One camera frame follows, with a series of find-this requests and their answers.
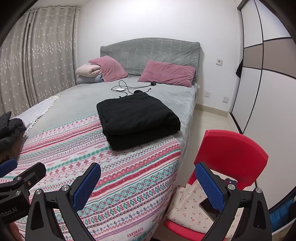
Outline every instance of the pink and teal patterned blanket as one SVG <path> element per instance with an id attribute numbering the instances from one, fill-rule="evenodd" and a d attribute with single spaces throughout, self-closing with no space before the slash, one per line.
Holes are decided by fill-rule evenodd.
<path id="1" fill-rule="evenodd" d="M 82 222 L 96 240 L 149 240 L 172 195 L 180 156 L 180 145 L 173 136 L 113 151 L 98 115 L 92 115 L 27 139 L 17 169 L 0 182 L 11 181 L 42 162 L 46 177 L 31 194 L 38 188 L 55 191 L 97 162 L 102 176 L 85 208 L 78 212 Z M 55 213 L 66 240 L 73 240 L 60 212 Z M 16 223 L 24 235 L 26 218 Z"/>

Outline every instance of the curtain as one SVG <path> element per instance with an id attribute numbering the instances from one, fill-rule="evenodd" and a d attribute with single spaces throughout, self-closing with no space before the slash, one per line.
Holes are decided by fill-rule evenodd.
<path id="1" fill-rule="evenodd" d="M 40 8 L 30 13 L 25 81 L 31 105 L 75 85 L 75 14 L 76 7 Z"/>
<path id="2" fill-rule="evenodd" d="M 0 114 L 16 116 L 76 84 L 78 7 L 29 10 L 0 52 Z"/>
<path id="3" fill-rule="evenodd" d="M 0 114 L 16 116 L 30 108 L 23 69 L 25 30 L 30 13 L 23 15 L 0 48 Z"/>

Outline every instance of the silver bolt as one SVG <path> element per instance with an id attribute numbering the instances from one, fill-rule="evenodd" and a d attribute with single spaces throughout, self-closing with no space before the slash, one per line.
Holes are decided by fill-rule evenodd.
<path id="1" fill-rule="evenodd" d="M 227 186 L 230 190 L 234 190 L 235 189 L 235 185 L 233 185 L 233 184 L 228 184 L 228 186 Z"/>
<path id="2" fill-rule="evenodd" d="M 262 189 L 261 188 L 256 188 L 255 189 L 257 193 L 262 193 Z"/>
<path id="3" fill-rule="evenodd" d="M 37 189 L 35 193 L 36 193 L 37 195 L 39 195 L 41 192 L 42 192 L 41 189 Z"/>
<path id="4" fill-rule="evenodd" d="M 63 190 L 63 191 L 67 191 L 68 189 L 69 189 L 69 185 L 63 185 L 63 186 L 62 186 L 62 190 Z"/>

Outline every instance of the folded black clothing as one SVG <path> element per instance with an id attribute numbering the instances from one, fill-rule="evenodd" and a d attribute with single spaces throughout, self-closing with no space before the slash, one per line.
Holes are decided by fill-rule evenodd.
<path id="1" fill-rule="evenodd" d="M 0 152 L 9 150 L 14 142 L 26 130 L 23 122 L 19 118 L 10 120 L 11 111 L 0 117 Z"/>
<path id="2" fill-rule="evenodd" d="M 172 110 L 142 91 L 104 100 L 96 108 L 103 134 L 113 150 L 131 148 L 174 134 L 181 127 Z"/>

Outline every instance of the pink pillow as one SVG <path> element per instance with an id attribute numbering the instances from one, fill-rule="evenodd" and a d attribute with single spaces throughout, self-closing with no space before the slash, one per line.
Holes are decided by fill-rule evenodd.
<path id="1" fill-rule="evenodd" d="M 105 82 L 120 80 L 128 76 L 122 65 L 110 56 L 104 56 L 89 61 L 91 64 L 101 66 L 103 79 Z"/>
<path id="2" fill-rule="evenodd" d="M 139 82 L 152 82 L 191 87 L 195 68 L 149 60 Z"/>

